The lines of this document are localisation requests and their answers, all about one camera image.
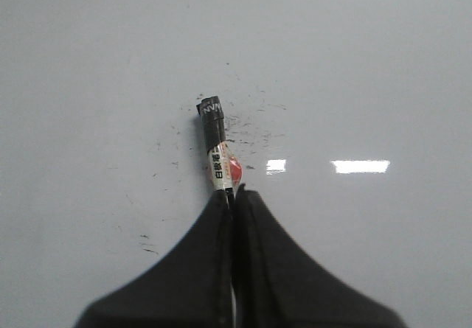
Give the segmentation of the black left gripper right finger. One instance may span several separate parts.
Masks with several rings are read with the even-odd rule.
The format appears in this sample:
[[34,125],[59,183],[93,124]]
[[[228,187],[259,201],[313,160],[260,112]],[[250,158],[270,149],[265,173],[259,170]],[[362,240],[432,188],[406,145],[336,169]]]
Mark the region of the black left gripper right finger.
[[233,212],[237,327],[404,327],[391,308],[312,259],[261,195],[239,188]]

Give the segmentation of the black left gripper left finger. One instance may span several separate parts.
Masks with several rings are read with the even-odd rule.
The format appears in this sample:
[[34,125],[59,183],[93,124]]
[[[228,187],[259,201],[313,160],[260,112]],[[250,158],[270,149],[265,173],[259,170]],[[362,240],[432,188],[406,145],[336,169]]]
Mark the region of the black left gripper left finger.
[[76,327],[232,327],[231,239],[228,198],[218,190],[164,258],[87,306]]

